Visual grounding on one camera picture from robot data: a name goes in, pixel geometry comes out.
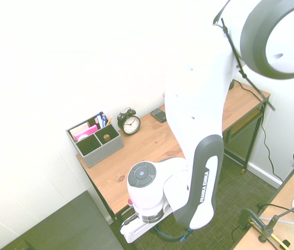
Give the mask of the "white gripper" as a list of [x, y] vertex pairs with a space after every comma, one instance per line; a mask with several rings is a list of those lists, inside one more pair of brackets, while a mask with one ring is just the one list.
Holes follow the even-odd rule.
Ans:
[[124, 236], [127, 243], [133, 243], [150, 229], [156, 227], [171, 213], [172, 208], [168, 203], [165, 204], [159, 213], [149, 217], [143, 216], [134, 210], [134, 213], [122, 222], [120, 233]]

